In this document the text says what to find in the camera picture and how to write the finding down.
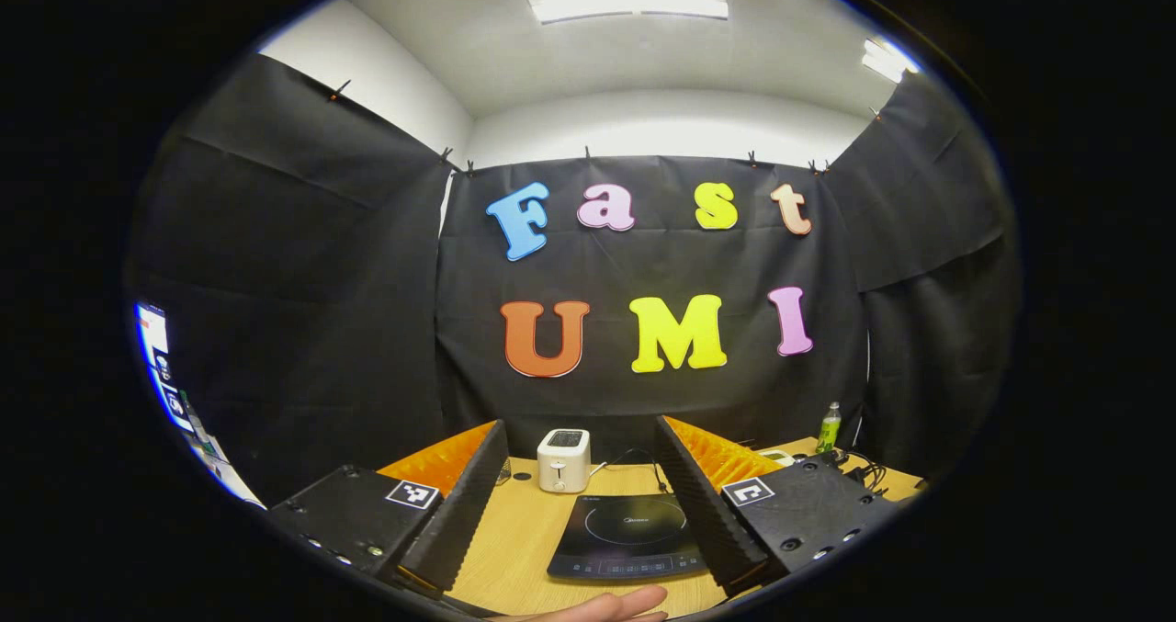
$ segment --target white wall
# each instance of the white wall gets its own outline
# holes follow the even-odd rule
[[[621,91],[516,107],[474,123],[475,167],[593,156],[747,158],[789,166],[834,161],[869,125],[843,112],[727,91]]]
[[[408,49],[352,2],[334,0],[267,41],[261,54],[338,87],[349,99],[465,166],[473,120]]]

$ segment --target foam letter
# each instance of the foam letter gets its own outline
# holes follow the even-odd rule
[[[608,200],[600,200],[600,195],[608,195]],[[608,227],[613,232],[626,232],[637,221],[633,220],[633,195],[621,186],[613,186],[612,182],[601,182],[599,186],[588,187],[584,190],[584,199],[593,202],[584,202],[576,218],[584,227]]]
[[[804,195],[793,192],[793,187],[789,183],[783,183],[783,186],[773,190],[769,198],[780,202],[780,215],[784,219],[788,232],[796,233],[799,236],[804,236],[811,232],[813,222],[802,219],[800,210],[800,205],[804,203]]]
[[[588,303],[555,303],[555,314],[563,320],[563,342],[554,359],[535,353],[535,320],[542,313],[543,306],[539,303],[502,306],[502,316],[507,317],[507,362],[524,376],[563,376],[580,364],[583,355],[583,317],[588,313]]]
[[[796,355],[813,349],[813,341],[804,333],[804,320],[801,316],[802,295],[804,292],[800,287],[773,288],[768,294],[768,300],[776,305],[776,313],[780,313],[777,354]]]
[[[694,218],[702,229],[730,229],[739,220],[739,210],[730,203],[734,199],[726,182],[701,182],[694,189],[694,202],[701,207],[694,212]]]
[[[523,259],[527,254],[534,253],[546,245],[547,238],[541,233],[534,233],[530,225],[543,228],[547,227],[547,213],[543,205],[536,200],[546,200],[547,187],[541,182],[533,182],[522,190],[512,192],[510,195],[496,200],[486,207],[486,215],[496,216],[499,227],[507,235],[507,258],[512,262]]]
[[[703,369],[722,367],[727,363],[727,354],[719,345],[719,308],[723,305],[719,296],[709,294],[693,296],[682,315],[682,323],[674,321],[666,302],[661,299],[637,299],[629,303],[629,310],[637,315],[637,360],[633,361],[633,370],[660,372],[666,363],[657,357],[657,346],[661,345],[674,369],[682,367],[686,350],[694,343],[690,354],[690,367]]]

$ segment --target blue letter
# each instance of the blue letter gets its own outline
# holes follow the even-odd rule
[[[510,195],[497,200],[486,207],[486,215],[496,216],[499,227],[507,235],[507,259],[517,262],[527,254],[534,253],[546,245],[547,238],[541,233],[532,232],[529,225],[535,227],[547,227],[547,213],[543,205],[535,200],[546,200],[549,192],[541,182],[533,182],[522,190],[512,192]]]

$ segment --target human hand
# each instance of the human hand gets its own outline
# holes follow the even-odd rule
[[[613,593],[604,593],[562,610],[537,615],[503,615],[487,617],[487,620],[488,622],[523,622],[523,620],[527,622],[662,622],[669,614],[639,614],[666,601],[667,594],[666,588],[661,586],[646,586],[620,597]]]

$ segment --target ceiling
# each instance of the ceiling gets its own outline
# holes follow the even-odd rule
[[[870,116],[894,92],[861,65],[869,22],[836,0],[727,0],[729,19],[540,25],[527,0],[348,0],[474,119],[601,91],[742,91]]]

